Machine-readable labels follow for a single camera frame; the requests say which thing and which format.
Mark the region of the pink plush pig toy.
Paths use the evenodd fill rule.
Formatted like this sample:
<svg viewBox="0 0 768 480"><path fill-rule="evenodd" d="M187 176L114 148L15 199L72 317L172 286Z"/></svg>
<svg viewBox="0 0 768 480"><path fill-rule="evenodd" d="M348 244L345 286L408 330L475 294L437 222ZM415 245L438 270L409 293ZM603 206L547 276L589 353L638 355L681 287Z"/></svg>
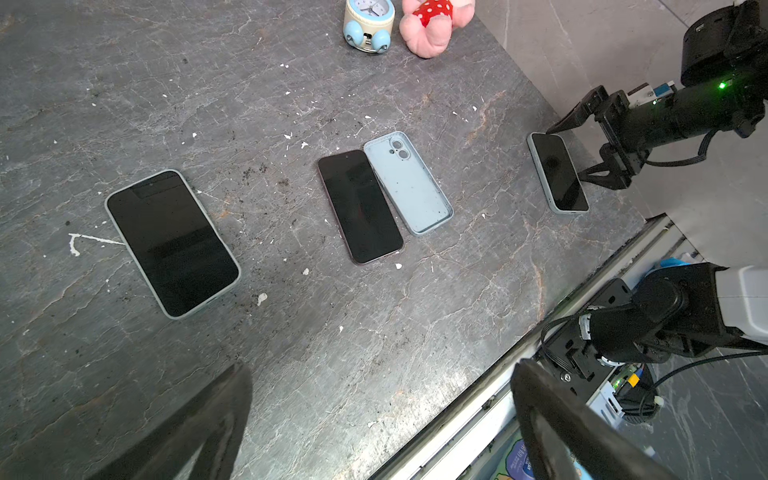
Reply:
<svg viewBox="0 0 768 480"><path fill-rule="evenodd" d="M442 54L455 29L464 28L474 17L475 0L403 0L401 37L408 49L422 59Z"/></svg>

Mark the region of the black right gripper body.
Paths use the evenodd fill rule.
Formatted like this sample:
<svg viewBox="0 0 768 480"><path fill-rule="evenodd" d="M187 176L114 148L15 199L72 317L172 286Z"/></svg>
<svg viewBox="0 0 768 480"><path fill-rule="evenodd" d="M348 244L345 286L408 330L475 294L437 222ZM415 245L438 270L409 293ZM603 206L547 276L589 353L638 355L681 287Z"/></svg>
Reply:
<svg viewBox="0 0 768 480"><path fill-rule="evenodd" d="M651 151L675 141L675 90L632 106L624 91L606 97L596 108L596 122L606 136L598 172L639 174Z"/></svg>

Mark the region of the cased phone on left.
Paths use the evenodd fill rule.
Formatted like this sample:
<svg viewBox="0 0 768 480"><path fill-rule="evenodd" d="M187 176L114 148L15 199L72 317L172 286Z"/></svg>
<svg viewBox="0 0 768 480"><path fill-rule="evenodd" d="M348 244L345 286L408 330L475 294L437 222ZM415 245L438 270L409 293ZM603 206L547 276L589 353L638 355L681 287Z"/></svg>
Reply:
<svg viewBox="0 0 768 480"><path fill-rule="evenodd" d="M134 182L104 205L166 317L197 313L241 278L231 249L179 171Z"/></svg>

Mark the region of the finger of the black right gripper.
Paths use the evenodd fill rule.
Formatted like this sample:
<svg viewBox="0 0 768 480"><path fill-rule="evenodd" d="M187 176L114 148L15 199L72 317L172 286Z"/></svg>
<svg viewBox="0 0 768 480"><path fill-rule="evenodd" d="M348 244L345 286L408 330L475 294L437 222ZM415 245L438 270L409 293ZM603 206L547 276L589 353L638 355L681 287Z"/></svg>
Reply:
<svg viewBox="0 0 768 480"><path fill-rule="evenodd" d="M627 166L626 155L621 148L605 143L599 149L602 161L578 173L581 182L610 190L625 190L631 185L632 170Z"/></svg>
<svg viewBox="0 0 768 480"><path fill-rule="evenodd" d="M546 134L576 129L582 126L599 107L609 99L604 86L598 86L590 90L561 120L546 130Z"/></svg>

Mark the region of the cased phone on right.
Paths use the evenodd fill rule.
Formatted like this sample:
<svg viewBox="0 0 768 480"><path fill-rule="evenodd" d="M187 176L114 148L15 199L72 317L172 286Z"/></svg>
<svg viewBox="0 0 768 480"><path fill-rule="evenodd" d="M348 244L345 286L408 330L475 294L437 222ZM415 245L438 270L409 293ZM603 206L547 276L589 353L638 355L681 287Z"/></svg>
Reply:
<svg viewBox="0 0 768 480"><path fill-rule="evenodd" d="M527 144L550 209L577 215L589 204L564 140L555 134L532 132Z"/></svg>

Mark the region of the blue cream alarm clock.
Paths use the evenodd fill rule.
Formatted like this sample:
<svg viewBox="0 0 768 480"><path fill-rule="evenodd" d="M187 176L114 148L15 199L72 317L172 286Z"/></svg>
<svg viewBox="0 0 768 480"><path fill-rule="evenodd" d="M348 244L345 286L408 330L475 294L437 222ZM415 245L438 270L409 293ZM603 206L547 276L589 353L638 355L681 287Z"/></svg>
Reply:
<svg viewBox="0 0 768 480"><path fill-rule="evenodd" d="M391 0L346 0L344 40L366 53L386 53L391 45L395 11Z"/></svg>

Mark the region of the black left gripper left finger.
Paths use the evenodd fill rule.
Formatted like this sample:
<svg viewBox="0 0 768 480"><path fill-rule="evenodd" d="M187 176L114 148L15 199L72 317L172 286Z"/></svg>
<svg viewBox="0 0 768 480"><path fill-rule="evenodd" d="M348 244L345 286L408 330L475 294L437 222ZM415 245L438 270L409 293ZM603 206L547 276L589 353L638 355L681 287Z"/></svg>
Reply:
<svg viewBox="0 0 768 480"><path fill-rule="evenodd" d="M191 458L191 479L228 479L252 402L249 369L238 362L161 425L92 475L94 479L173 479Z"/></svg>

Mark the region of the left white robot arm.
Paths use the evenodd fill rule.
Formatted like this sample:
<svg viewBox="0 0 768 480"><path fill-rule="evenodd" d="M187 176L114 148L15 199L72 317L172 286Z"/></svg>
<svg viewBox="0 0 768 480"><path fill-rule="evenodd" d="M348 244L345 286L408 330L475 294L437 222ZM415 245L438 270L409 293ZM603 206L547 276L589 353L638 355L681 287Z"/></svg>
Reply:
<svg viewBox="0 0 768 480"><path fill-rule="evenodd" d="M534 479L666 479L667 469L618 435L613 416L648 420L661 407L650 368L672 356L688 368L767 352L767 272L709 262L663 263L633 289L614 280L598 300L549 321L538 349L510 378L520 437L510 460ZM142 441L98 472L101 479L232 475L252 386L235 364Z"/></svg>

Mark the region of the cased phone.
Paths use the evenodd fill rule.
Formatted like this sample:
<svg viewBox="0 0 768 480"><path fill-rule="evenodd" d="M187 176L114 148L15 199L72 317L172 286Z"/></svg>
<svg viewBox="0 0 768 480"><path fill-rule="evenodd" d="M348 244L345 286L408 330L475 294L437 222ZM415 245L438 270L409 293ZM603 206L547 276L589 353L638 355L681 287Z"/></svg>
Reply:
<svg viewBox="0 0 768 480"><path fill-rule="evenodd" d="M231 249L179 171L134 182L104 205L166 317L197 313L241 278Z"/></svg>
<svg viewBox="0 0 768 480"><path fill-rule="evenodd" d="M532 132L527 144L550 209L577 215L589 204L564 140L555 134Z"/></svg>

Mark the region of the blue tissue pack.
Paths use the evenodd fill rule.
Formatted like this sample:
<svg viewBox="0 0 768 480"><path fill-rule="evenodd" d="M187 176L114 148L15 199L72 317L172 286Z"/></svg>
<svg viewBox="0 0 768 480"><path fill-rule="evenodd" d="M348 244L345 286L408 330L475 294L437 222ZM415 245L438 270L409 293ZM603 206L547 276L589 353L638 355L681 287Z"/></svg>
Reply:
<svg viewBox="0 0 768 480"><path fill-rule="evenodd" d="M528 450L520 436L513 438L511 445L498 462L492 480L533 480L533 467Z"/></svg>

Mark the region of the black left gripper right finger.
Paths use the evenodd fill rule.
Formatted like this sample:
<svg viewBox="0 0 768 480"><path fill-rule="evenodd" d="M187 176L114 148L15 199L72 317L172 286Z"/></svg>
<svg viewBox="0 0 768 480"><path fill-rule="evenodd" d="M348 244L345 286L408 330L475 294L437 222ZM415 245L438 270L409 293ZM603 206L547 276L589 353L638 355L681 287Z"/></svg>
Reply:
<svg viewBox="0 0 768 480"><path fill-rule="evenodd" d="M536 479L576 479L577 461L594 479L673 479L537 362L514 368L511 391Z"/></svg>

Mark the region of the light blue phone case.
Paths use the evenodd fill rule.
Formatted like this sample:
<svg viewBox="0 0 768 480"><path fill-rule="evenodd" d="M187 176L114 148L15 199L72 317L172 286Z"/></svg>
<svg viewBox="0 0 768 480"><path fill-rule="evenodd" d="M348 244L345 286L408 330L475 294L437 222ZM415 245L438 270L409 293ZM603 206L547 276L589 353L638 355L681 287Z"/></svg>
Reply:
<svg viewBox="0 0 768 480"><path fill-rule="evenodd" d="M453 217L453 207L404 132L373 139L363 151L413 235L425 235Z"/></svg>

